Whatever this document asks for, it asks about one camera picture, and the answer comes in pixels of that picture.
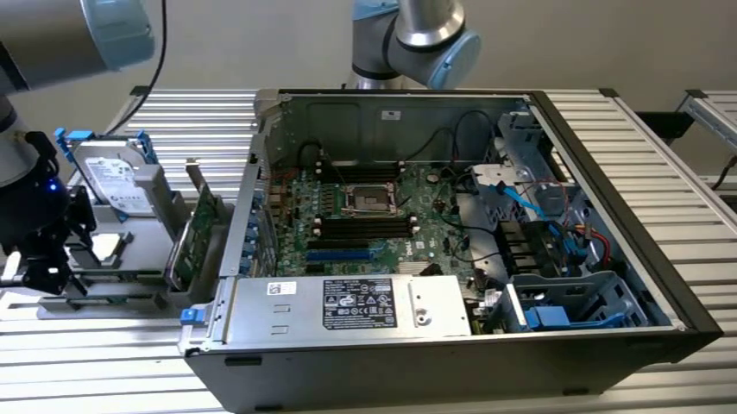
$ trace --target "motherboard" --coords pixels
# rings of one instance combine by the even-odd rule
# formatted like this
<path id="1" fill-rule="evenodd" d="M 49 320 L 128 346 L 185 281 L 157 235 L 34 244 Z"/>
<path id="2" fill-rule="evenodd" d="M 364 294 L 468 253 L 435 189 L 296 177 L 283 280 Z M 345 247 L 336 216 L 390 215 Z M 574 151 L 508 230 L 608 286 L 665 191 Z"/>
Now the motherboard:
<path id="1" fill-rule="evenodd" d="M 446 167 L 402 167 L 396 175 L 341 170 L 276 173 L 271 211 L 279 275 L 454 274 L 472 277 Z"/>

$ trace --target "white wall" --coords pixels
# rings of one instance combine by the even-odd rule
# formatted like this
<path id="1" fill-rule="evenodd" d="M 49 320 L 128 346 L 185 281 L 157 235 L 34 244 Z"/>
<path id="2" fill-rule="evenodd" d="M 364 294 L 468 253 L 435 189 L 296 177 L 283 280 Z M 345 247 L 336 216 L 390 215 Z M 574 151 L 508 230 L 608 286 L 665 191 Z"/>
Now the white wall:
<path id="1" fill-rule="evenodd" d="M 143 0 L 159 26 L 157 0 Z M 335 86 L 349 68 L 349 0 L 169 0 L 163 88 Z M 464 87 L 612 87 L 637 110 L 670 110 L 682 90 L 737 89 L 734 0 L 464 0 L 483 39 Z M 151 61 L 12 100 L 26 123 L 102 129 Z M 727 153 L 677 144 L 701 173 Z"/>

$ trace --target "metal rail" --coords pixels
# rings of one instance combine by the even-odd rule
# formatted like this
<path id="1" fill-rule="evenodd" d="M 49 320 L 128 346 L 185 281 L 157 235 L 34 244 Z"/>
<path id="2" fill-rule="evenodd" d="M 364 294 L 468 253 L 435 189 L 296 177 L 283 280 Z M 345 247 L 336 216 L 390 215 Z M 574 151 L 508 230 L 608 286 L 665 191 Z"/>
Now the metal rail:
<path id="1" fill-rule="evenodd" d="M 737 154 L 737 91 L 686 91 L 678 111 L 725 140 Z"/>
<path id="2" fill-rule="evenodd" d="M 723 212 L 721 201 L 705 193 L 703 185 L 693 181 L 695 176 L 673 152 L 658 145 L 657 137 L 633 120 L 633 113 L 618 99 L 603 97 L 598 91 L 548 91 L 548 95 L 725 337 L 679 364 L 643 368 L 600 396 L 416 405 L 395 410 L 351 410 L 349 414 L 737 412 L 733 216 Z M 245 149 L 223 147 L 248 146 L 251 129 L 243 124 L 252 122 L 252 115 L 245 115 L 252 96 L 252 91 L 153 93 L 148 104 L 155 105 L 133 117 L 129 129 L 152 132 L 159 158 L 169 161 L 167 175 L 184 171 L 184 159 L 199 156 L 209 160 L 203 169 L 207 179 L 220 177 L 220 194 L 228 194 L 227 187 L 235 186 L 239 177 L 212 175 L 221 171 L 220 163 L 212 160 L 228 160 L 224 168 L 232 173 L 243 162 L 237 157 Z M 195 123 L 208 126 L 192 126 Z M 248 137 L 217 136 L 225 134 Z M 176 183 L 177 176 L 171 177 Z M 176 185 L 184 186 L 185 182 L 183 178 Z M 179 321 L 171 319 L 38 321 L 36 299 L 0 292 L 0 411 L 223 413 L 179 357 L 179 333 Z"/>

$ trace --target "server case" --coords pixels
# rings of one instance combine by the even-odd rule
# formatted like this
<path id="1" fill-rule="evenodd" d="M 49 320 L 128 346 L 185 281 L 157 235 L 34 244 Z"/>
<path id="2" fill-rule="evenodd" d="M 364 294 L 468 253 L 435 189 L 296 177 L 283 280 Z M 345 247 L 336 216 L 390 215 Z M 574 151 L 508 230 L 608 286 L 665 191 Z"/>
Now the server case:
<path id="1" fill-rule="evenodd" d="M 595 394 L 722 335 L 543 92 L 280 90 L 260 91 L 255 106 L 217 296 L 180 342 L 227 410 Z M 435 205 L 446 168 L 471 178 L 471 191 L 450 195 L 455 211 Z M 361 216 L 365 174 L 396 189 L 364 193 L 361 205 L 387 212 Z M 426 210 L 422 196 L 400 205 L 408 185 L 438 194 Z M 339 200 L 328 194 L 325 211 L 328 187 Z M 284 209 L 288 190 L 303 196 Z M 384 194 L 394 200 L 376 201 Z M 460 227 L 444 249 L 448 217 Z M 376 227 L 353 229 L 360 220 Z M 381 226 L 398 226 L 386 238 Z M 351 248 L 356 231 L 367 248 Z M 584 242 L 591 231 L 607 250 Z M 418 254 L 431 241 L 435 254 Z M 423 263 L 443 275 L 423 274 Z M 394 317 L 369 313 L 376 289 Z"/>

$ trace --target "blue pcie slot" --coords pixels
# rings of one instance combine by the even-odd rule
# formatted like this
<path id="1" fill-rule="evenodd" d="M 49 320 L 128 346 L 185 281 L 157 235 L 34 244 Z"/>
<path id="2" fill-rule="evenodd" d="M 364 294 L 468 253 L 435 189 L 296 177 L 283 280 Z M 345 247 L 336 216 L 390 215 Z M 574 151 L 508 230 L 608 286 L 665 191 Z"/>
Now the blue pcie slot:
<path id="1" fill-rule="evenodd" d="M 372 252 L 368 249 L 307 252 L 307 261 L 360 261 L 371 259 Z"/>

